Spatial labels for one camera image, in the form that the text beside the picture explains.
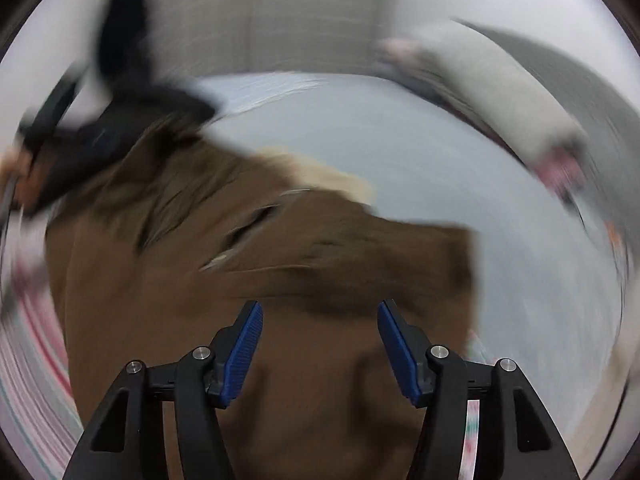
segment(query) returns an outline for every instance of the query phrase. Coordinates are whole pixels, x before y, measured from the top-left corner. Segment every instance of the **folded cloth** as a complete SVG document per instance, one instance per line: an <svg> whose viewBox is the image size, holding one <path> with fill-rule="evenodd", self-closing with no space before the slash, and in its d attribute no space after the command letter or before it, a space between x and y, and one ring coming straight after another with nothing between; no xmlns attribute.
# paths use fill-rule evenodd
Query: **folded cloth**
<svg viewBox="0 0 640 480"><path fill-rule="evenodd" d="M383 50L479 130L498 134L528 168L555 147L578 153L586 142L580 124L527 70L461 23L425 25L408 40L388 40Z"/></svg>
<svg viewBox="0 0 640 480"><path fill-rule="evenodd" d="M167 123L67 199L47 268L84 423L128 361L173 362L255 299L262 338L241 396L219 412L238 478L406 475L424 414L398 390L377 304L395 298L433 341L464 352L469 232L290 188ZM178 478L175 427L165 430Z"/></svg>

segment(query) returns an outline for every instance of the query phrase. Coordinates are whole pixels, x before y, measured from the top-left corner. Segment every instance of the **brown cloth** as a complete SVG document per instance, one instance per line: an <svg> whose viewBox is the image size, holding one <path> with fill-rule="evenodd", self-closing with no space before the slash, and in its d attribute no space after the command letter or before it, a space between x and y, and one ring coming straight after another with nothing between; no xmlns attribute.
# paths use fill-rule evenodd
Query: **brown cloth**
<svg viewBox="0 0 640 480"><path fill-rule="evenodd" d="M258 300L254 361L240 397L218 412L238 478L404 478L424 411L400 393L376 309L394 298L434 343L463 351L469 233L289 188L165 123L69 197L46 248L80 417L87 423L128 361L177 361ZM178 478L175 428L165 433Z"/></svg>

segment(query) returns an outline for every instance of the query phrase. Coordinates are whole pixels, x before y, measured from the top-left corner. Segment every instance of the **metal screw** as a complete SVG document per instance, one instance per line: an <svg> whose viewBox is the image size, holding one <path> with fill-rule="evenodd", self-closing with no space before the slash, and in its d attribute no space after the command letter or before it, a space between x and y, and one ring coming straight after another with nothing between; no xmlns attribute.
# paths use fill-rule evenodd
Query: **metal screw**
<svg viewBox="0 0 640 480"><path fill-rule="evenodd" d="M127 365L127 374L137 374L140 370L142 370L140 361L132 361Z"/></svg>
<svg viewBox="0 0 640 480"><path fill-rule="evenodd" d="M207 346L198 346L191 354L195 359L202 361L211 355L211 350Z"/></svg>
<svg viewBox="0 0 640 480"><path fill-rule="evenodd" d="M511 359L503 359L500 361L500 368L505 372L513 372L517 367L518 365Z"/></svg>
<svg viewBox="0 0 640 480"><path fill-rule="evenodd" d="M444 346L437 345L431 348L431 355L437 357L438 359L444 359L449 355L449 350L444 348Z"/></svg>

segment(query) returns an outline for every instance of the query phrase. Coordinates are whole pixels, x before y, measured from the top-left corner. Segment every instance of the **striped fabric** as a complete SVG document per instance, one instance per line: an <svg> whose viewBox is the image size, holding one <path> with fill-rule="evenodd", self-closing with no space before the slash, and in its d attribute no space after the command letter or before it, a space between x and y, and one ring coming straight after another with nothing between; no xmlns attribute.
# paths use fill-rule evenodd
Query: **striped fabric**
<svg viewBox="0 0 640 480"><path fill-rule="evenodd" d="M61 479L82 433L47 282L45 228L46 219L12 225L0 310L0 427L34 480ZM478 420L471 401L461 480L473 478Z"/></svg>

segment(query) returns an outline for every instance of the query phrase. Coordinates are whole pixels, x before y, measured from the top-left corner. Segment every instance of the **beige fabric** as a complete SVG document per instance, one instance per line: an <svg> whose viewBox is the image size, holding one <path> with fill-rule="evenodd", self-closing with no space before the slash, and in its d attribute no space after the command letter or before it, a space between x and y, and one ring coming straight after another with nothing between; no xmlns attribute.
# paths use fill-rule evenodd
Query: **beige fabric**
<svg viewBox="0 0 640 480"><path fill-rule="evenodd" d="M598 391L580 426L567 441L578 473L583 477L602 448L622 398L626 378L637 365L640 350L640 274L628 288L620 335L611 351L609 364Z"/></svg>
<svg viewBox="0 0 640 480"><path fill-rule="evenodd" d="M281 146L263 148L256 158L284 174L297 187L337 191L352 202L366 205L372 205L375 199L373 187L363 178L336 170L310 156L291 153Z"/></svg>

